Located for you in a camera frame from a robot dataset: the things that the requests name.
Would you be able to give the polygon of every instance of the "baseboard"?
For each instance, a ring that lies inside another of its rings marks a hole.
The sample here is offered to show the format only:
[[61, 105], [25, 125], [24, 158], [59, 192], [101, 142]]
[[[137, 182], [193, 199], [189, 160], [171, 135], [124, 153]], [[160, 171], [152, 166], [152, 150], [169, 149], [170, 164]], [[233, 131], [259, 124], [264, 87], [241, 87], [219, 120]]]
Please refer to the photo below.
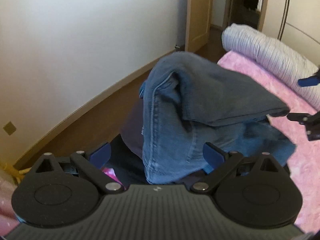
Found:
[[217, 29], [217, 30], [220, 30], [220, 31], [224, 30], [224, 28], [222, 26], [218, 26], [218, 25], [215, 25], [215, 24], [211, 24], [210, 27], [214, 28], [214, 29]]
[[[170, 51], [163, 55], [162, 57], [171, 54], [173, 51]], [[121, 79], [119, 82], [115, 83], [111, 87], [107, 88], [101, 94], [97, 95], [95, 98], [90, 100], [88, 103], [80, 107], [70, 116], [68, 116], [65, 120], [59, 123], [55, 128], [53, 128], [49, 133], [47, 133], [43, 138], [41, 138], [31, 149], [29, 149], [22, 157], [20, 157], [14, 167], [17, 170], [20, 170], [24, 165], [35, 155], [38, 151], [40, 151], [45, 145], [47, 145], [52, 139], [54, 139], [59, 133], [65, 130], [69, 125], [71, 125], [74, 121], [88, 112], [90, 109], [98, 105], [100, 102], [108, 98], [114, 92], [119, 90], [120, 88], [124, 87], [125, 85], [129, 84], [139, 76], [143, 75], [148, 70], [152, 69], [155, 64], [158, 62], [160, 58], [155, 59], [154, 61], [148, 63], [147, 65], [143, 66], [142, 68], [138, 69], [137, 71], [133, 72], [132, 74], [126, 76], [125, 78]]]

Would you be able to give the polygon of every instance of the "pink fabric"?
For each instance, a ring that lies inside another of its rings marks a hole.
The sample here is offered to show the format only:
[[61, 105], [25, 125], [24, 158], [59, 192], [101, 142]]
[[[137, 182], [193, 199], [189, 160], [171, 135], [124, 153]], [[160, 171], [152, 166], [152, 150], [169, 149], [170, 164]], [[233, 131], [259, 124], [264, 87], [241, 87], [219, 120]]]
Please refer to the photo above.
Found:
[[115, 171], [113, 168], [104, 168], [102, 170], [102, 172], [104, 174], [106, 174], [107, 176], [109, 176], [110, 178], [114, 179], [116, 182], [119, 182], [121, 185], [122, 183], [119, 181], [119, 179], [116, 177]]
[[[245, 56], [230, 51], [218, 64], [250, 76], [281, 98], [290, 107], [291, 112], [316, 113], [314, 108], [290, 88]], [[303, 196], [303, 206], [296, 225], [305, 232], [316, 232], [320, 229], [320, 140], [309, 142], [304, 126], [290, 122], [286, 117], [272, 118], [271, 124], [297, 145], [295, 153], [288, 161], [291, 178]]]
[[19, 224], [11, 206], [15, 188], [0, 176], [0, 236], [6, 235]]

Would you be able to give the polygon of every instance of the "blue denim jeans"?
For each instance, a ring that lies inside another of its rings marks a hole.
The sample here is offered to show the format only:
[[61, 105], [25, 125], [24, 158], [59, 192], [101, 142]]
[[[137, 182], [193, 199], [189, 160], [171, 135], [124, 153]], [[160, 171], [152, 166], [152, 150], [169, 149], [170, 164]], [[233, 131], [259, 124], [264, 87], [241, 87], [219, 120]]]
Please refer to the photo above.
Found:
[[147, 181], [165, 184], [204, 169], [211, 142], [245, 156], [270, 152], [285, 165], [295, 145], [272, 127], [266, 114], [285, 115], [287, 105], [250, 77], [195, 54], [162, 58], [140, 89]]

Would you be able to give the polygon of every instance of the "round pad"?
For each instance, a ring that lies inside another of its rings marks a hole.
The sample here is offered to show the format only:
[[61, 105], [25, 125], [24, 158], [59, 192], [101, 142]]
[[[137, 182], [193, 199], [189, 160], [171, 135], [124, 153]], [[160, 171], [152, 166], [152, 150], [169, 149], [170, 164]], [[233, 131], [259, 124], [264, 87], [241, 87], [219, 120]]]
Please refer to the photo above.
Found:
[[276, 228], [297, 217], [302, 197], [289, 176], [258, 172], [229, 179], [218, 187], [215, 199], [222, 213], [254, 228]]
[[42, 172], [20, 184], [13, 193], [12, 207], [20, 221], [57, 227], [86, 217], [98, 198], [96, 187], [87, 180], [63, 172]]

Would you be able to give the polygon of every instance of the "jeans seam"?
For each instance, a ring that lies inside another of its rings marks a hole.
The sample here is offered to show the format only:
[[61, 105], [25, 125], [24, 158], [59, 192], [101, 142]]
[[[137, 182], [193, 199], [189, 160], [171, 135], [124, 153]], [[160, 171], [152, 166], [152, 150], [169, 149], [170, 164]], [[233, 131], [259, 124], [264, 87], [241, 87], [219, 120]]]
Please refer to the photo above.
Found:
[[195, 145], [197, 143], [197, 131], [196, 131], [196, 125], [193, 121], [190, 121], [190, 124], [191, 124], [191, 130], [192, 130], [192, 142], [191, 142], [191, 146], [190, 146], [190, 149], [189, 149], [189, 152], [188, 152], [188, 162], [192, 159], [195, 159], [193, 158], [193, 151], [195, 149]]
[[[153, 163], [154, 163], [154, 147], [153, 147], [153, 145], [154, 145], [155, 133], [156, 133], [156, 132], [154, 131], [154, 126], [156, 125], [156, 120], [154, 120], [154, 111], [155, 111], [155, 109], [156, 109], [156, 97], [155, 97], [155, 94], [156, 94], [157, 89], [158, 89], [160, 86], [162, 86], [163, 84], [165, 84], [165, 83], [169, 80], [169, 78], [172, 76], [172, 74], [173, 74], [173, 72], [171, 72], [171, 73], [166, 77], [165, 80], [163, 80], [159, 85], [157, 85], [157, 86], [155, 87], [155, 89], [153, 90], [153, 92], [152, 92], [151, 117], [150, 117], [150, 146], [149, 146], [149, 147], [150, 147], [150, 156], [149, 156], [149, 161], [148, 161], [148, 170], [149, 170], [149, 171], [153, 171], [153, 172], [156, 171], [156, 169], [155, 169], [155, 167], [154, 167], [154, 165], [153, 165]], [[150, 174], [149, 174], [147, 180], [152, 180], [152, 175], [150, 176]]]

